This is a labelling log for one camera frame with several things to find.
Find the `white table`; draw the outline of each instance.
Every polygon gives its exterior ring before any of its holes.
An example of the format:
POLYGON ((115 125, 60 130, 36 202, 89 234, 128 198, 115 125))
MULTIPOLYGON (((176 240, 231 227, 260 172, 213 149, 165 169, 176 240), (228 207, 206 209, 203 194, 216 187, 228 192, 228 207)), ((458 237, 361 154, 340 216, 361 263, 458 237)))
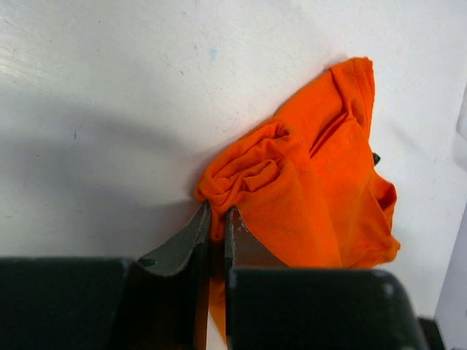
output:
POLYGON ((153 249, 223 147, 367 55, 399 195, 385 268, 433 315, 467 202, 466 1, 0 0, 0 19, 1 255, 153 249))

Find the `orange cloth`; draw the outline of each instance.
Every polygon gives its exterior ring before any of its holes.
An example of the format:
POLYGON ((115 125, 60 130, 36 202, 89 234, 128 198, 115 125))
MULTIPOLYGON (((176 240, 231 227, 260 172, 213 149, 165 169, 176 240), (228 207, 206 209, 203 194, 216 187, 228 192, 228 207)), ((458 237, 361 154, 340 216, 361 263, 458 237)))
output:
MULTIPOLYGON (((291 267, 370 268, 391 261, 394 186, 374 170, 368 138, 372 63, 353 58, 300 89, 212 162, 196 189, 211 203, 213 242, 237 206, 251 233, 291 267)), ((225 339, 223 281, 210 311, 225 339)))

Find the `cloth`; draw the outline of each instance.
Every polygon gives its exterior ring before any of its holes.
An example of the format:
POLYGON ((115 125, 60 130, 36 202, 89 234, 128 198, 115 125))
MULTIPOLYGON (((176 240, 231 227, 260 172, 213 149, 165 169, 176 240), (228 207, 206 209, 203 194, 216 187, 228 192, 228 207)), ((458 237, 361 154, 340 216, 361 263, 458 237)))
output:
MULTIPOLYGON (((290 267, 371 268, 395 259, 396 192, 375 172, 368 145, 373 102, 372 62, 353 58, 223 151, 196 188, 211 204, 214 246, 237 206, 251 233, 290 267)), ((224 293, 213 278, 209 308, 225 339, 224 293)))

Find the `orange fabric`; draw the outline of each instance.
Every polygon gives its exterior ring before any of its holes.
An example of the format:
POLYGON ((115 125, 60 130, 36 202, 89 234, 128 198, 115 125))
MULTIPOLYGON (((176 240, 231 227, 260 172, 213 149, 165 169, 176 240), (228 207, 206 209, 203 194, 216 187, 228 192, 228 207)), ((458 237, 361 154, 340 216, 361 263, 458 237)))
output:
MULTIPOLYGON (((196 189, 211 203, 213 241, 237 206, 251 233, 291 267, 370 268, 395 258, 394 186, 378 176, 368 138, 372 63, 353 58, 300 89, 212 162, 196 189)), ((224 283, 210 311, 225 338, 224 283)))

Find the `blue stain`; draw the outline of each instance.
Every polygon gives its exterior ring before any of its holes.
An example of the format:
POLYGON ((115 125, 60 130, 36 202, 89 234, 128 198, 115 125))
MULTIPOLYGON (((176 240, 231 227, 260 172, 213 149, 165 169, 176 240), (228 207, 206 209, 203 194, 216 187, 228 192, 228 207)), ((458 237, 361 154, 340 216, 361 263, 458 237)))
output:
POLYGON ((219 52, 218 49, 216 49, 215 47, 213 47, 210 51, 209 51, 209 57, 211 58, 211 61, 216 61, 216 58, 217 58, 217 53, 219 52))

